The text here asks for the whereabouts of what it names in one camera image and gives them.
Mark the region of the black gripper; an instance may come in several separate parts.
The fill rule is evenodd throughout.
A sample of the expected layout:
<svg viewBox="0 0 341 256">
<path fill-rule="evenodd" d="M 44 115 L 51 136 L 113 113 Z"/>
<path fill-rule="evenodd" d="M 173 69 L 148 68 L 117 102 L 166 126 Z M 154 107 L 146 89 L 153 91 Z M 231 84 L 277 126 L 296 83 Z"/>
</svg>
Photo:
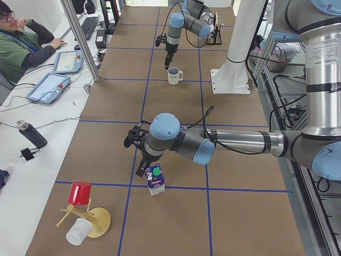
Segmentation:
<svg viewBox="0 0 341 256">
<path fill-rule="evenodd" d="M 173 55 L 177 52 L 177 45 L 166 45 L 167 57 L 165 59 L 165 69 L 169 69 Z"/>
<path fill-rule="evenodd" d="M 144 176 L 145 170 L 151 165 L 151 163 L 158 161 L 161 158 L 161 155 L 154 156 L 148 153 L 147 151 L 141 151 L 142 160 L 140 162 L 140 166 L 136 169 L 135 174 L 139 177 Z"/>
</svg>

